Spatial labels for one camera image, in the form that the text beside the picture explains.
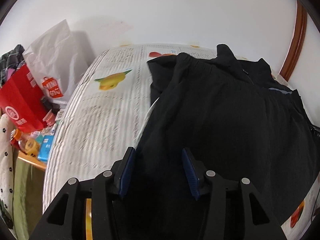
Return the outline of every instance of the blue box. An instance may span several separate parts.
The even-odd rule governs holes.
[[[40,146],[40,151],[38,154],[38,160],[42,162],[47,162],[49,158],[50,149],[53,143],[54,135],[45,135],[43,137],[43,142]]]

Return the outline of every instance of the blue gripper pad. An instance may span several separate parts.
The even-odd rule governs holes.
[[[128,148],[126,154],[124,155],[124,158],[122,159],[122,162],[125,162],[127,160],[122,175],[120,177],[120,183],[119,183],[119,196],[123,198],[129,189],[130,181],[131,181],[131,175],[134,168],[134,163],[136,159],[136,151],[133,147]]]
[[[191,194],[196,200],[198,200],[201,196],[199,190],[200,179],[197,177],[195,168],[193,167],[193,164],[185,149],[182,150],[182,164],[188,179]]]

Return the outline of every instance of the plastic bag logo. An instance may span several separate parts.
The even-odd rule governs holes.
[[[55,78],[44,77],[44,82],[42,82],[42,85],[48,90],[50,97],[52,98],[63,97],[63,94],[61,93],[61,90],[58,86],[58,82]]]

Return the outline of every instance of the orange bottle cap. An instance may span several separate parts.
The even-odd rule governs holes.
[[[13,137],[18,141],[20,139],[21,135],[22,135],[22,132],[19,129],[16,129],[13,134]]]

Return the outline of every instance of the mango picture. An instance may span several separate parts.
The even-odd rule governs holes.
[[[131,70],[132,69],[121,72],[121,73],[112,74],[105,78],[95,79],[94,81],[97,81],[100,83],[100,86],[99,86],[100,90],[110,90],[115,88],[119,84],[119,82],[124,80],[125,75],[127,75]]]

